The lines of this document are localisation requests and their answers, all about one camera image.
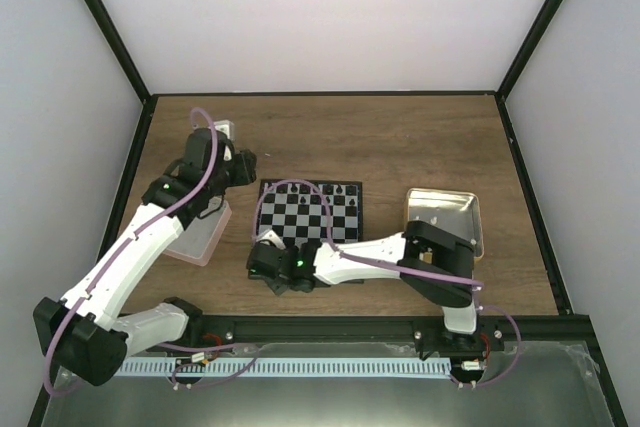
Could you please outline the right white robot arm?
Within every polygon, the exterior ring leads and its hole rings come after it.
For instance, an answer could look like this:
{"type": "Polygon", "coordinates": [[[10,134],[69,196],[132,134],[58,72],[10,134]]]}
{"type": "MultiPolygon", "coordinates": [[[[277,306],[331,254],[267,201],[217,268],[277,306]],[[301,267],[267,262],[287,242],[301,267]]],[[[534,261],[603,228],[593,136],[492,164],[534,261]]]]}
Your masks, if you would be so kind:
{"type": "Polygon", "coordinates": [[[310,293],[366,280],[400,280],[443,312],[444,336],[458,350],[480,337],[473,277],[475,244],[415,219],[404,231],[372,241],[337,244],[332,238],[288,246],[273,230],[259,235],[247,260],[248,278],[276,295],[310,293]]]}

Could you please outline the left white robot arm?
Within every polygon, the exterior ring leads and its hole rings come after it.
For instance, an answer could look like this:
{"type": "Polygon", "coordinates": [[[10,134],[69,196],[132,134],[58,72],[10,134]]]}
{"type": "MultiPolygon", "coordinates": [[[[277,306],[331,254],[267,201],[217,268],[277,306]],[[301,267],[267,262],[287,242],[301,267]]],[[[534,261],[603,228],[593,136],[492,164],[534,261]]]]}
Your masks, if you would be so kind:
{"type": "Polygon", "coordinates": [[[169,255],[206,265],[231,218],[228,188],[256,179],[256,156],[237,150],[230,121],[197,128],[184,154],[150,185],[121,236],[60,300],[43,298],[33,311],[48,363],[100,386],[123,361],[161,343],[184,351],[204,339],[201,310],[169,298],[137,314],[121,310],[156,259],[169,255]]]}

